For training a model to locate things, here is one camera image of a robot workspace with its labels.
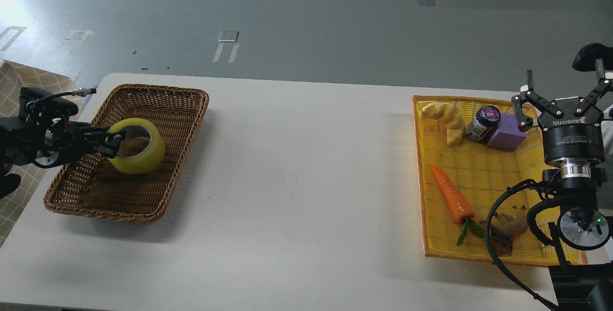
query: wicker basket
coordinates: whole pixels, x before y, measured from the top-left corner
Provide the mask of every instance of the wicker basket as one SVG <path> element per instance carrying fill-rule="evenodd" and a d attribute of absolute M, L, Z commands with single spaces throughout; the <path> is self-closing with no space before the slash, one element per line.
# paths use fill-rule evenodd
<path fill-rule="evenodd" d="M 89 154 L 64 165 L 45 195 L 45 207 L 55 213 L 114 221 L 147 223 L 159 219 L 170 201 L 178 176 L 208 106 L 201 90 L 146 84 L 123 84 L 102 104 L 92 125 L 110 127 L 122 119 L 140 117 L 159 130 L 166 154 L 152 171 L 126 175 L 100 154 Z M 148 139 L 135 138 L 122 154 L 136 154 Z"/>
<path fill-rule="evenodd" d="M 449 175 L 455 186 L 471 202 L 477 215 L 475 220 L 485 219 L 493 202 L 513 186 L 531 178 L 541 180 L 541 172 L 549 169 L 543 157 L 543 141 L 538 129 L 530 129 L 528 138 L 515 152 L 489 149 L 481 143 L 466 138 L 453 148 L 446 145 L 446 130 L 434 119 L 422 119 L 420 110 L 431 102 L 447 102 L 457 106 L 465 123 L 475 116 L 482 106 L 496 106 L 502 113 L 513 113 L 511 102 L 470 97 L 433 97 L 415 95 L 412 99 L 415 123 L 415 141 L 420 180 L 420 212 L 422 221 L 423 250 L 426 256 L 488 261 L 485 242 L 468 234 L 464 243 L 456 246 L 460 226 L 451 219 L 451 213 L 429 166 L 434 164 Z M 528 108 L 536 118 L 533 108 Z M 532 207 L 540 201 L 536 191 L 518 193 L 499 208 L 499 212 L 513 215 L 514 204 Z M 549 235 L 547 223 L 556 221 L 558 208 L 543 211 L 537 217 L 541 230 Z M 585 253 L 563 244 L 567 260 L 574 264 L 586 264 Z M 502 260 L 511 265 L 558 265 L 552 246 L 543 246 L 530 231 L 515 238 L 513 254 Z"/>

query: white table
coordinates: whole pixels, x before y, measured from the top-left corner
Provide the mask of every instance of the white table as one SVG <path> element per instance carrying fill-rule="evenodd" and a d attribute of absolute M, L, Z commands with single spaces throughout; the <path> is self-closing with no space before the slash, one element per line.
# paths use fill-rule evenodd
<path fill-rule="evenodd" d="M 166 215 L 50 213 L 46 174 L 0 250 L 0 301 L 117 311 L 543 310 L 488 263 L 425 258 L 411 96 L 511 92 L 111 74 L 206 90 Z M 511 267 L 555 300 L 547 269 Z"/>

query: jar lid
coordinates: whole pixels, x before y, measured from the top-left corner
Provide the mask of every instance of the jar lid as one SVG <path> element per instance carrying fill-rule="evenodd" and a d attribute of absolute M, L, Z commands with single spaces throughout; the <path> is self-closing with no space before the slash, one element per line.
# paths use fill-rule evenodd
<path fill-rule="evenodd" d="M 483 106 L 477 111 L 476 118 L 486 127 L 495 127 L 500 121 L 500 111 L 494 106 Z"/>

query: cable connector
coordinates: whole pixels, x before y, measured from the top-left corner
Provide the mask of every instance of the cable connector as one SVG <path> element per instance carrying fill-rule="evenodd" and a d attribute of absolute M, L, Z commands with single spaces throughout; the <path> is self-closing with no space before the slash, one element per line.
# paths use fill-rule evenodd
<path fill-rule="evenodd" d="M 96 88 L 79 88 L 78 90 L 71 91 L 72 95 L 78 95 L 79 97 L 86 97 L 90 94 L 96 93 Z"/>

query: brown wicker basket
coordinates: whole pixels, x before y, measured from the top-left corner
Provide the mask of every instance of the brown wicker basket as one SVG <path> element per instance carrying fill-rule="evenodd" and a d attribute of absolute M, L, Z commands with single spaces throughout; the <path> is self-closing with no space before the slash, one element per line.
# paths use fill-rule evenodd
<path fill-rule="evenodd" d="M 193 138 L 208 106 L 202 90 L 146 84 L 115 88 L 92 120 L 110 127 L 130 117 L 151 121 L 159 130 L 166 154 L 152 171 L 126 175 L 100 154 L 89 154 L 64 165 L 45 195 L 45 207 L 55 213 L 114 221 L 147 223 L 164 215 Z M 130 156 L 146 147 L 148 139 L 127 142 L 121 154 Z"/>

